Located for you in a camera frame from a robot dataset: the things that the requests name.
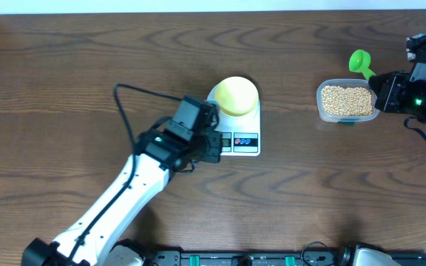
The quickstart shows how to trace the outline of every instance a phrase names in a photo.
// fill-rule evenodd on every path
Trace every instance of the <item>black strap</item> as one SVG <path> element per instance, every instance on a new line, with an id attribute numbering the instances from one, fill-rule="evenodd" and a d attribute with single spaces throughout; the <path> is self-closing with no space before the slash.
<path id="1" fill-rule="evenodd" d="M 409 117 L 409 118 L 405 119 L 405 121 L 404 121 L 404 126 L 405 126 L 406 128 L 408 128 L 408 129 L 412 129 L 412 130 L 414 130 L 415 132 L 419 133 L 419 135 L 420 135 L 420 136 L 422 136 L 422 137 L 423 137 L 423 139 L 426 141 L 426 134 L 425 134 L 425 133 L 424 133 L 421 129 L 411 128 L 411 127 L 409 127 L 409 126 L 408 126 L 408 124 L 409 124 L 412 120 L 414 120 L 414 119 L 416 119 L 416 117 Z"/>

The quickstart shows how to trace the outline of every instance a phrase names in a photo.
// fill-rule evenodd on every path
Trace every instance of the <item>beans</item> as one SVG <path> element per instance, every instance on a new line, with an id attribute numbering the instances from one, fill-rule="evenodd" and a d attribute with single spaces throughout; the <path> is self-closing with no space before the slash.
<path id="1" fill-rule="evenodd" d="M 372 115 L 371 93 L 366 88 L 325 86 L 322 90 L 323 108 L 327 113 L 342 116 Z"/>

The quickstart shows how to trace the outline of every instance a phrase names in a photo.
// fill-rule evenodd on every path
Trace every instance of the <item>digital display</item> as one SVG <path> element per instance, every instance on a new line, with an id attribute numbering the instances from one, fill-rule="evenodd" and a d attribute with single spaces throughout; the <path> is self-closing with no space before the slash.
<path id="1" fill-rule="evenodd" d="M 229 147 L 229 139 L 222 139 L 223 147 Z"/>

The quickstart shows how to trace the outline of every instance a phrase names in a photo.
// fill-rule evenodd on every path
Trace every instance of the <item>wood grain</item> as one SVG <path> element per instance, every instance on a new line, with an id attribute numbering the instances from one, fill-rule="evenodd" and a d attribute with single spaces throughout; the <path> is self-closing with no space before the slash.
<path id="1" fill-rule="evenodd" d="M 426 252 L 426 144 L 403 115 L 324 123 L 317 87 L 410 69 L 405 37 L 426 11 L 0 16 L 0 265 L 17 265 L 94 203 L 129 156 L 117 82 L 207 96 L 223 78 L 259 86 L 263 146 L 178 174 L 125 237 L 185 250 L 299 250 L 359 240 Z M 135 132 L 175 102 L 123 93 Z"/>

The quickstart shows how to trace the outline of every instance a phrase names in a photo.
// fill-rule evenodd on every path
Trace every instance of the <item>green spoon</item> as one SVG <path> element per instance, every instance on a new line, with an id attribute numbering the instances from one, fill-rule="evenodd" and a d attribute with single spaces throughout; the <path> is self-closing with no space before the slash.
<path id="1" fill-rule="evenodd" d="M 369 69 L 370 64 L 371 56 L 364 50 L 356 50 L 356 52 L 353 52 L 351 58 L 349 58 L 349 70 L 351 72 L 362 73 L 367 81 L 369 81 L 371 76 L 376 75 L 376 73 Z"/>

